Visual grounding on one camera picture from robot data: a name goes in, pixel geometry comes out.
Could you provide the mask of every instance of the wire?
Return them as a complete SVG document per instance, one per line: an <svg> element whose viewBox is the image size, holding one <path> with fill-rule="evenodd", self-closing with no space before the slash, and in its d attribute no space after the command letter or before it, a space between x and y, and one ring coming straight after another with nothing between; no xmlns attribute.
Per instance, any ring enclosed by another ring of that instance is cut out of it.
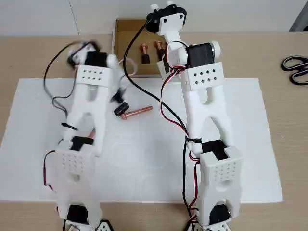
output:
<svg viewBox="0 0 308 231"><path fill-rule="evenodd" d="M200 161L200 159L199 158L194 158L194 157L192 157L192 152L191 151L189 151L189 158L192 160L192 161Z"/></svg>
<svg viewBox="0 0 308 231"><path fill-rule="evenodd" d="M138 84L136 84L128 75L127 69L126 69L126 59L127 59L127 55L128 52L131 48L131 46L133 45L133 43L135 42L136 38L139 36L139 34L145 29L145 27L151 22L151 20L147 21L140 29L139 31L135 34L135 36L133 37L133 39L131 40L131 42L129 43L129 45L127 46L127 49L124 53L124 57L123 57L123 70L125 73L126 78L132 83L132 85L134 85L136 88L138 88L139 90L141 90L142 92L146 93L147 95L151 96L152 98L156 99L157 101L160 101L160 99L153 95L152 93L148 92L147 90L145 90L144 88L142 88L141 86L139 86ZM187 129L184 125L184 123L182 122L182 120L180 119L180 117L164 102L162 102L162 105L171 112L171 114L178 120L178 122L180 123L180 125L183 127L183 129L185 130L185 132L187 132Z"/></svg>
<svg viewBox="0 0 308 231"><path fill-rule="evenodd" d="M76 77L77 77L77 71L76 71L76 73L75 73L73 87L72 87L72 89L71 89L71 92L70 92L67 96L55 96L55 97L52 98L51 103L52 103L52 105L53 105L54 107L58 108L58 107L56 106L56 104L55 104L55 102L58 102L56 99L67 99L67 98L69 98L69 97L73 94L74 89L75 89ZM67 109L66 109L64 106L63 106L63 108L64 108L65 117L67 118L67 115L68 115Z"/></svg>
<svg viewBox="0 0 308 231"><path fill-rule="evenodd" d="M179 126L184 132L185 135L188 137L188 133L184 130L184 128L181 126L181 124L179 124L178 122L169 119L168 117L166 117L166 115L164 114L163 108L162 108L162 98L163 98L163 89L165 87L165 85L167 85L167 83L175 76L177 75L181 70L183 70L182 68L177 69L177 70L173 70L171 71L171 74L168 76L168 78L166 78L166 80L164 81L162 87L161 87L161 97L160 97L160 102L159 102L159 108L160 108L160 113L163 116L163 118L165 118L167 121L176 124L177 126Z"/></svg>
<svg viewBox="0 0 308 231"><path fill-rule="evenodd" d="M65 227L66 227L66 219L63 220L63 228L62 228L62 231L65 231Z"/></svg>
<svg viewBox="0 0 308 231"><path fill-rule="evenodd" d="M53 187L50 184L46 183L46 158L50 153L54 153L55 150L51 150L49 152L47 152L47 154L44 157L44 164L43 164L43 181L44 181L44 185L48 186L49 188L51 188L51 190L53 190Z"/></svg>
<svg viewBox="0 0 308 231"><path fill-rule="evenodd" d="M200 164L200 162L196 162L193 168L193 175L194 175L194 199L191 201L191 203L188 205L188 208L190 209L193 204L196 202L198 197L198 178L197 178L197 165Z"/></svg>
<svg viewBox="0 0 308 231"><path fill-rule="evenodd" d="M52 105L55 107L55 108L58 108L59 110L63 111L65 113L65 117L67 117L67 109L60 103L58 102L57 100L54 100L54 96L51 94L51 92L49 91L49 89L47 88L47 85L46 85L46 78L47 78L47 73L49 71L49 68L50 66L52 65L52 63L59 57L59 55L65 51L68 47L70 46L73 46L73 45L76 45L76 44L80 44L82 43L83 41L74 41L74 42L71 42L69 44L67 44L65 47L63 47L54 57L53 59L49 62L49 64L47 65L46 67L46 70L45 70L45 73L44 73L44 76L43 76L43 87L44 87L44 90L46 92L46 94L54 101L52 103Z"/></svg>
<svg viewBox="0 0 308 231"><path fill-rule="evenodd" d="M185 196L185 189L186 189L186 147L187 147L187 143L186 141L184 142L184 148L183 148L183 184L182 184L182 197L183 197L183 201L184 204L187 208L188 211L188 215L189 217L192 216L192 213L190 211L190 209L188 208L188 204L186 201L186 196Z"/></svg>
<svg viewBox="0 0 308 231"><path fill-rule="evenodd" d="M131 42L129 43L129 45L127 46L127 49L124 53L124 57L123 57L123 70L125 73L126 78L131 82L132 85L134 85L136 88L138 88L139 90L141 90L142 92L146 93L147 95L151 96L152 98L154 98L155 100L161 102L161 104L168 110L171 112L171 114L178 120L179 125L181 126L181 128L185 131L186 134L188 134L188 131L184 125L184 123L182 122L182 120L179 118L179 116L167 105L165 104L163 101L161 101L157 96L155 96L154 94L148 92L147 90L145 90L144 88L142 88L141 86L139 86L138 84L136 84L129 76L127 69L126 69L126 59L127 59L127 55L128 52L131 48L131 46L133 45L133 43L135 42L135 40L137 39L137 37L139 36L139 34L146 28L146 26L151 22L151 20L147 21L140 29L139 31L135 34L135 36L133 37L133 39L131 40ZM187 208L189 217L192 217L192 213L190 211L190 209L188 208L188 204L186 201L186 196L185 196L185 188L186 188L186 147L187 147L187 143L186 141L184 142L184 148L183 148L183 185L182 185L182 196L183 196L183 200L184 200L184 204Z"/></svg>

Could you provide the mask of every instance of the black wire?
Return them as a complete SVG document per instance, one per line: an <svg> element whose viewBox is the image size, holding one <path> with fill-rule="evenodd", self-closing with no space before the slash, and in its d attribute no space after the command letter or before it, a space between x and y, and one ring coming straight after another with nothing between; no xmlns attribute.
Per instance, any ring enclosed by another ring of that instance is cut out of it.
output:
<svg viewBox="0 0 308 231"><path fill-rule="evenodd" d="M70 96L73 94L73 91L74 91L74 89L75 89L75 83L76 83L76 75L75 75L75 77L74 77L74 83L73 83L72 90L71 90L71 92L70 92L67 96L55 96L55 97L52 98L51 103L52 103L52 105L53 105L54 107L58 108L58 107L55 105L55 102L58 102L56 99L67 99L68 97L70 97ZM67 109L66 109L64 106L63 106L63 108L64 108L64 110L65 110L65 111L64 111L65 117L67 117L67 115L68 115Z"/></svg>
<svg viewBox="0 0 308 231"><path fill-rule="evenodd" d="M183 185L182 185L182 197L183 197L183 201L184 204L187 208L188 214L189 214L189 218L192 217L192 213L190 211L190 209L188 208L188 204L186 201L186 196L185 196L185 188L186 188L186 146L187 143L186 141L184 142L184 148L183 148Z"/></svg>
<svg viewBox="0 0 308 231"><path fill-rule="evenodd" d="M58 56L65 50L67 49L68 47L72 46L72 45L75 45L75 44L79 44L79 43L82 43L82 41L74 41L74 42L71 42L69 44L67 44L65 47L63 47L54 57L53 59L49 62L49 64L47 65L47 68L45 70L45 73L44 73L44 77L43 77L43 87L44 87L44 90L46 92L46 94L52 99L52 105L55 107L55 108L58 108L59 110L63 111L65 113L65 117L67 117L67 109L60 103L58 102L57 100L54 100L54 96L51 94L51 92L49 91L49 89L47 88L47 85L46 85L46 77L47 77L47 73L49 71L49 68L50 66L52 65L52 63L58 58Z"/></svg>
<svg viewBox="0 0 308 231"><path fill-rule="evenodd" d="M151 20L147 21L140 29L139 31L135 34L135 36L133 37L133 39L131 40L131 42L129 43L129 45L127 46L127 49L124 53L124 57L123 57L123 70L125 73L126 78L132 83L132 85L134 85L136 88L138 88L139 90L143 91L144 93L146 93L147 95L151 96L152 98L156 99L157 101L160 102L160 99L153 95L152 93L148 92L147 90L143 89L141 86L139 86L138 84L136 84L128 75L128 72L126 70L126 58L128 55L128 52L131 48L131 46L133 45L133 43L135 42L136 38L139 36L139 34L145 29L145 27L151 22ZM178 120L178 122L181 124L181 126L183 127L183 129L185 130L185 132L187 133L187 129L183 123L183 121L180 119L180 117L164 102L162 102L162 105L171 112L171 114Z"/></svg>
<svg viewBox="0 0 308 231"><path fill-rule="evenodd" d="M63 220L63 229L62 229L62 231L65 231L65 224L66 224L66 220L64 219Z"/></svg>

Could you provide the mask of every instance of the white plastic part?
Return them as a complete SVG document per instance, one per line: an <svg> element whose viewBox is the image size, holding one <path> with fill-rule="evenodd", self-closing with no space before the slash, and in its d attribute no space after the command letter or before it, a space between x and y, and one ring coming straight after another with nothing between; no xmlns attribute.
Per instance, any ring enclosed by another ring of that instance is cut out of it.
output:
<svg viewBox="0 0 308 231"><path fill-rule="evenodd" d="M220 132L220 138L228 147L232 147L232 126L226 111L223 85L202 91L203 94L207 94L207 101L204 103L204 99L200 99L199 91L186 90L185 78L182 76L181 85L187 114L186 128L190 138L204 138L207 132L204 128L205 120L211 118ZM199 143L188 142L188 149L197 157L202 153L202 146Z"/></svg>
<svg viewBox="0 0 308 231"><path fill-rule="evenodd" d="M197 206L200 225L209 225L210 212L216 204L225 201L231 218L239 214L241 200L242 155L234 147L224 149L229 158L217 160L213 152L200 155L202 181Z"/></svg>
<svg viewBox="0 0 308 231"><path fill-rule="evenodd" d="M206 228L203 228L202 226L200 226L200 224L195 224L195 231L231 231L231 229L229 228L228 224L224 221L224 222L220 222L214 225L209 225Z"/></svg>
<svg viewBox="0 0 308 231"><path fill-rule="evenodd" d="M70 227L71 225L76 227L77 231L113 231L111 227L109 226L108 222L106 221L101 221L101 223L96 229L92 228L90 225L80 224L80 223L67 220L66 226Z"/></svg>
<svg viewBox="0 0 308 231"><path fill-rule="evenodd" d="M168 43L175 40L181 41L179 35L181 28L182 22L178 15L167 16L161 18L158 34L164 35ZM216 60L220 56L221 49L217 42L213 41L211 44ZM170 43L168 52L173 53L181 46L179 43ZM184 56L184 53L177 51L176 54L177 57L170 56L171 61L168 58L169 63L182 60L179 55ZM162 63L158 63L158 66L164 78ZM223 90L222 63L186 69L180 74L180 78L189 137L191 139L204 138L206 136L205 121L211 118L220 132L220 139L228 147L225 152L229 158L218 161L213 152L204 154L200 143L188 142L188 149L197 158L201 158L200 193L197 200L199 211L197 215L201 224L200 230L206 230L209 223L209 214L218 203L226 203L231 218L238 216L242 191L240 185L242 156L233 147L232 128L226 112ZM211 227L213 231L230 231L229 228L216 230L220 227L220 224Z"/></svg>
<svg viewBox="0 0 308 231"><path fill-rule="evenodd" d="M158 35L164 35L167 42L180 40L185 15L177 13L160 18Z"/></svg>
<svg viewBox="0 0 308 231"><path fill-rule="evenodd" d="M107 104L120 84L121 70L115 55L107 56L107 65L113 69L88 65L78 66L73 106L66 120L68 125L78 128L85 115L90 114L93 117L96 130L93 145L96 156L101 155L103 148ZM90 97L93 90L96 91L94 99ZM70 141L75 135L75 130L67 128L64 131L63 140Z"/></svg>
<svg viewBox="0 0 308 231"><path fill-rule="evenodd" d="M164 61L157 62L157 66L160 72L160 76L162 77L162 80L165 81L170 72L166 73Z"/></svg>
<svg viewBox="0 0 308 231"><path fill-rule="evenodd" d="M155 10L158 11L158 10L159 10L159 6L158 6L157 4L152 4L152 5L151 5L151 10L152 10L152 11L155 11Z"/></svg>
<svg viewBox="0 0 308 231"><path fill-rule="evenodd" d="M223 84L224 75L222 63L186 69L183 74L187 90L200 90Z"/></svg>
<svg viewBox="0 0 308 231"><path fill-rule="evenodd" d="M167 6L170 6L170 5L172 5L172 4L174 4L173 1L167 1Z"/></svg>
<svg viewBox="0 0 308 231"><path fill-rule="evenodd" d="M80 65L77 70L76 84L88 84L101 87L110 87L113 71L110 68Z"/></svg>
<svg viewBox="0 0 308 231"><path fill-rule="evenodd" d="M53 155L52 186L56 192L59 216L67 218L71 204L83 205L91 227L102 218L99 197L95 191L95 149L84 144L80 151L70 150L73 143L62 141Z"/></svg>
<svg viewBox="0 0 308 231"><path fill-rule="evenodd" d="M76 54L74 54L72 59L75 61L76 64L84 64L85 60L87 58L87 53L89 51L96 51L94 46L91 43L89 43L87 46L85 46L84 48L80 49Z"/></svg>
<svg viewBox="0 0 308 231"><path fill-rule="evenodd" d="M178 48L178 63L185 66L187 64L188 54L185 47Z"/></svg>
<svg viewBox="0 0 308 231"><path fill-rule="evenodd" d="M214 59L218 59L221 54L221 48L217 41L211 41L212 48L214 49Z"/></svg>

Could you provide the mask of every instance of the white wall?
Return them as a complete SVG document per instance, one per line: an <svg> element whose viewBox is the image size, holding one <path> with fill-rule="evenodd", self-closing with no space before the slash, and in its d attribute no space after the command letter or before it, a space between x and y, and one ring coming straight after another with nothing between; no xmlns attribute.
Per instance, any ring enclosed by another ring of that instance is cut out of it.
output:
<svg viewBox="0 0 308 231"><path fill-rule="evenodd" d="M0 35L110 33L116 18L145 18L152 3L164 7L166 0L0 0ZM306 0L176 1L188 12L184 31L288 31L305 3Z"/></svg>

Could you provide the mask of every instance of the cable tie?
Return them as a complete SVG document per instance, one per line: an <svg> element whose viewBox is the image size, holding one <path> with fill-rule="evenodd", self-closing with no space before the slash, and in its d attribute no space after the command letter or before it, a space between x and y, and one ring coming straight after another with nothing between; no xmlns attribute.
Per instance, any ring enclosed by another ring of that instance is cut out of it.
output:
<svg viewBox="0 0 308 231"><path fill-rule="evenodd" d="M188 142L202 143L201 138L198 138L198 139L190 139L190 138L188 138L187 136L185 136L185 140L188 141Z"/></svg>
<svg viewBox="0 0 308 231"><path fill-rule="evenodd" d="M70 129L72 129L72 130L78 131L77 128L75 128L75 127L73 127L73 126L71 126L71 125L69 125L69 124L67 124L67 123L61 123L61 125L62 125L63 127L65 127L65 128L70 128Z"/></svg>

